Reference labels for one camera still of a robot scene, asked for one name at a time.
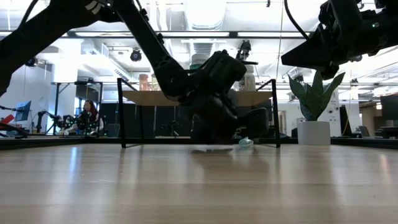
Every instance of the person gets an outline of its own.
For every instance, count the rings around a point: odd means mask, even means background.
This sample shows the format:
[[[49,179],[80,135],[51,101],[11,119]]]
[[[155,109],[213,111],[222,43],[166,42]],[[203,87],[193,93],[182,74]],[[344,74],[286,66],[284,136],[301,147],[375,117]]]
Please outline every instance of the person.
[[[77,124],[74,124],[71,128],[67,129],[65,134],[75,132],[77,129],[81,131],[86,131],[87,134],[90,132],[100,132],[104,128],[104,122],[95,108],[94,102],[92,100],[86,100],[83,106],[84,110],[77,117]]]

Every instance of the ceiling duct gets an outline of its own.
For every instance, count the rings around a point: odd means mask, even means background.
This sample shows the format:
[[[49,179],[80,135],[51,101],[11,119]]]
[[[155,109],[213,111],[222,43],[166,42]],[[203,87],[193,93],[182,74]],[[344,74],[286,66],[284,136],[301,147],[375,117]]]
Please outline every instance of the ceiling duct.
[[[185,0],[187,30],[221,30],[226,11],[226,0]],[[191,54],[210,54],[212,43],[193,43]]]

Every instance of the ceiling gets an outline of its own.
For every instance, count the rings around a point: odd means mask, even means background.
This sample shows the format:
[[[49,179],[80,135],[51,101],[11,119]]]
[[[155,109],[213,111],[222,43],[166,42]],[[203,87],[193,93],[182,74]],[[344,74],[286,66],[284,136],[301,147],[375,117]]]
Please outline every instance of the ceiling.
[[[30,0],[2,0],[6,4],[0,5],[0,30],[13,30],[18,25]],[[315,30],[318,24],[318,14],[320,4],[324,0],[289,0],[290,11],[295,20],[306,32]],[[373,0],[363,0],[365,5],[363,10],[374,9]],[[33,11],[33,15],[43,9],[47,1],[41,1]],[[272,0],[271,6],[266,7],[267,1],[263,0],[141,0],[141,4],[146,6],[149,12],[150,23],[154,30],[158,31],[186,31],[192,30],[188,26],[188,15],[190,7],[194,8],[195,13],[190,16],[196,23],[206,23],[215,20],[217,14],[223,16],[222,26],[219,31],[245,31],[250,40],[252,54],[248,60],[259,62],[255,67],[255,76],[258,82],[276,78],[279,83],[286,82],[286,74],[296,72],[303,73],[306,82],[312,82],[313,72],[306,69],[296,69],[282,65],[280,56],[290,49],[301,44],[304,39],[281,39],[280,32],[294,32],[296,28],[289,21],[282,4],[282,0]],[[88,27],[75,29],[76,32],[87,31],[128,31],[122,23],[107,24],[96,22]],[[250,31],[272,33],[273,38],[258,39],[258,33],[251,34]],[[189,42],[216,42],[213,44],[212,51],[226,49],[230,55],[236,54],[237,48],[243,39],[196,39],[188,37],[167,40],[172,49],[173,57],[180,64],[188,68],[191,55],[194,53]],[[109,48],[109,56],[116,61],[127,72],[150,72],[150,63],[145,56],[140,62],[132,62],[129,58],[132,49],[139,48],[138,43],[131,37],[116,39],[112,37],[93,39],[96,45],[104,44]],[[398,51],[387,49],[373,58],[364,57],[362,62],[347,63],[341,67],[341,71],[346,72],[343,82],[349,83],[350,80],[358,78],[360,83],[395,83],[398,81],[397,58]]]

